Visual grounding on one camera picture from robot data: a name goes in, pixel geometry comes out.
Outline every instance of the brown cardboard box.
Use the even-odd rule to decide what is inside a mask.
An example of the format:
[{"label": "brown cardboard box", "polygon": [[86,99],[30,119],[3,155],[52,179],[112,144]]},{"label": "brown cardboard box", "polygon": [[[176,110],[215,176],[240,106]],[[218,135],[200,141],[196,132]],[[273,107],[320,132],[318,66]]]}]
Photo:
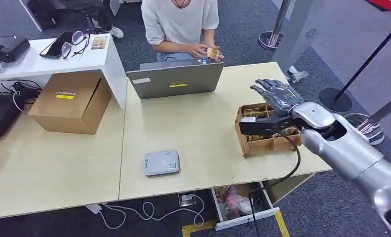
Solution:
[{"label": "brown cardboard box", "polygon": [[[250,156],[255,155],[261,155],[270,153],[272,151],[287,151],[287,150],[293,150],[294,147],[291,145],[287,139],[284,137],[276,137],[276,138],[269,138],[269,139],[262,139],[257,141],[249,141],[247,135],[243,135],[240,132],[239,122],[242,119],[242,113],[243,111],[247,109],[256,109],[256,108],[262,108],[261,110],[263,112],[263,115],[265,117],[271,116],[273,110],[270,108],[270,105],[268,103],[259,103],[259,104],[252,104],[252,105],[243,105],[239,107],[236,115],[235,120],[235,129],[237,138],[239,140],[240,148],[242,150],[242,155],[245,158],[248,158]],[[295,133],[293,135],[288,136],[293,140],[297,146],[300,146],[302,142],[300,141],[300,132],[299,130],[295,130]]]},{"label": "brown cardboard box", "polygon": [[110,99],[100,73],[54,74],[28,115],[47,131],[95,134]]}]

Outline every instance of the open drawer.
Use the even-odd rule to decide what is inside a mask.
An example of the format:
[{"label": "open drawer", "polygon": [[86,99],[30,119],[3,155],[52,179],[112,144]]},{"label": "open drawer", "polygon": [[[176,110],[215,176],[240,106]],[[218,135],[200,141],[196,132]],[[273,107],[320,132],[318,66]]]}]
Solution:
[{"label": "open drawer", "polygon": [[[261,182],[250,183],[250,184],[242,184],[236,185],[238,187],[238,193],[243,197],[248,197],[247,193],[249,190],[263,188],[263,184]],[[216,224],[216,230],[223,230],[233,226],[246,224],[248,222],[252,222],[254,219],[252,214],[243,215],[238,217],[238,215],[234,215],[226,208],[226,198],[221,197],[220,190],[211,189],[214,204],[216,206],[217,216],[219,222]],[[255,218],[257,220],[275,216],[276,213],[280,210],[278,207],[273,207],[271,203],[270,197],[268,196],[265,190],[257,191],[252,194],[252,199],[255,201]]]}]

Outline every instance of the laptop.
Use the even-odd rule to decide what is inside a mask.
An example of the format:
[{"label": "laptop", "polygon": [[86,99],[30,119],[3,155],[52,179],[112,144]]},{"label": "laptop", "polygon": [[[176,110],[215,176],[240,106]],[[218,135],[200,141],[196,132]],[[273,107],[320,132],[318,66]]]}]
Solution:
[{"label": "laptop", "polygon": [[216,89],[224,63],[187,59],[140,64],[126,72],[140,99],[211,92]]}]

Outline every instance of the white t-shirt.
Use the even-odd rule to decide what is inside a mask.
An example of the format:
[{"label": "white t-shirt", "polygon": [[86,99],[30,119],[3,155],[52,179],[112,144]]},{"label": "white t-shirt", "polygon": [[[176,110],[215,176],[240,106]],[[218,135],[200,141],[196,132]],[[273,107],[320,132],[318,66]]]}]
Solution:
[{"label": "white t-shirt", "polygon": [[173,43],[200,43],[201,30],[219,25],[217,0],[192,0],[182,9],[171,0],[143,0],[142,16],[146,38],[158,45],[166,40]]}]

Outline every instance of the yellow floor tape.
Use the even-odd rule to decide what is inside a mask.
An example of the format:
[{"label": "yellow floor tape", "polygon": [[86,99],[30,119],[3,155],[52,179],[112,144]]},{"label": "yellow floor tape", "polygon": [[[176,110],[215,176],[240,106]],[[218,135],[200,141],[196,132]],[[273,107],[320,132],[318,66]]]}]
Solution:
[{"label": "yellow floor tape", "polygon": [[286,224],[284,223],[283,215],[281,214],[281,211],[278,211],[275,214],[275,219],[277,220],[278,227],[280,228],[281,236],[282,237],[290,237],[290,234],[288,233]]},{"label": "yellow floor tape", "polygon": [[206,221],[204,225],[197,227],[195,225],[187,225],[182,227],[183,237],[190,237],[191,233],[197,231],[204,231],[207,229],[212,229],[216,226],[216,221]]},{"label": "yellow floor tape", "polygon": [[[286,224],[283,219],[283,215],[280,211],[278,211],[275,214],[275,219],[277,220],[278,227],[280,228],[281,236],[282,237],[290,237],[290,234],[288,233]],[[212,229],[216,226],[216,221],[206,221],[204,225],[197,227],[195,225],[187,225],[182,227],[182,234],[183,237],[191,237],[191,233],[197,232],[197,231],[204,231],[207,229]]]}]

